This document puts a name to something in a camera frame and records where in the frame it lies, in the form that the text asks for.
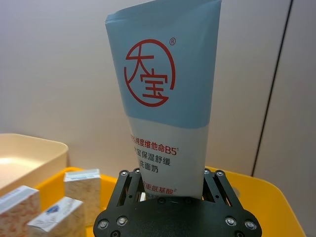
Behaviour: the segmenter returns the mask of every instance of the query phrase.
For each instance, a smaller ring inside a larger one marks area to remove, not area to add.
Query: white product box
[[[21,186],[0,197],[0,237],[26,237],[27,223],[40,213],[36,189]]]
[[[85,237],[83,202],[63,197],[28,223],[28,237]]]
[[[98,169],[67,172],[65,195],[84,202],[85,224],[93,225],[100,214],[101,180]]]

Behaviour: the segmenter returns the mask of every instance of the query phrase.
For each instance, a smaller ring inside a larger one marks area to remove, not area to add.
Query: white wall
[[[64,142],[74,166],[136,167],[104,20],[140,2],[0,1],[0,132]],[[288,4],[223,0],[208,165],[251,173]]]
[[[316,237],[316,1],[295,0],[255,176],[276,184]]]

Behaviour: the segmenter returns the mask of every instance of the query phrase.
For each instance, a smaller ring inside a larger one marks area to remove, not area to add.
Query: blue label
[[[157,0],[108,16],[128,116],[182,128],[208,125],[220,3]]]
[[[46,211],[47,214],[51,214],[51,213],[54,213],[54,212],[58,212],[59,211],[59,206],[58,205],[55,205],[55,206],[52,206],[50,209],[48,209]]]

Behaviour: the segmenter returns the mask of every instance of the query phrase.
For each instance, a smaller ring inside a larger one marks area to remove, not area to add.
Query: red chinese characters
[[[179,149],[176,147],[170,147],[170,146],[166,146],[164,144],[157,144],[156,142],[153,141],[148,141],[148,140],[144,140],[144,139],[140,139],[138,137],[135,137],[133,135],[131,135],[132,141],[142,147],[146,147],[155,151],[159,151],[162,153],[166,153],[166,154],[170,154],[170,155],[177,155]]]
[[[170,189],[170,188],[165,188],[165,187],[158,187],[155,185],[151,185],[143,181],[144,183],[144,188],[150,191],[154,191],[156,193],[161,193],[161,194],[169,194],[173,195],[176,192],[176,189]]]
[[[142,55],[142,48],[144,46],[147,47],[147,49],[151,49],[150,51],[152,51],[152,55]],[[155,73],[154,68],[147,70],[143,62],[143,60],[154,60],[155,57],[158,57],[158,55],[161,56],[161,53],[155,55],[157,50],[162,51],[170,63],[170,69],[166,70],[164,74]],[[130,51],[127,53],[126,60],[136,61],[136,66],[130,78],[128,78],[127,75],[128,68],[124,67],[125,82],[132,96],[139,103],[148,107],[157,107],[164,104],[169,97],[163,94],[164,90],[166,89],[166,87],[163,87],[163,85],[167,84],[167,88],[169,90],[173,90],[175,86],[175,65],[168,48],[158,40],[146,39],[138,42],[130,49]],[[131,83],[135,78],[138,79],[140,83],[144,83],[143,88],[145,90],[143,92],[139,92],[139,90],[133,90]]]

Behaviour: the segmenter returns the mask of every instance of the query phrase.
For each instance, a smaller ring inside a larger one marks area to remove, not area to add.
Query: red circular logo
[[[142,40],[130,49],[126,60],[134,62],[134,71],[128,69],[129,66],[124,67],[125,82],[132,96],[148,107],[164,104],[169,99],[176,79],[173,58],[168,48],[155,39]]]

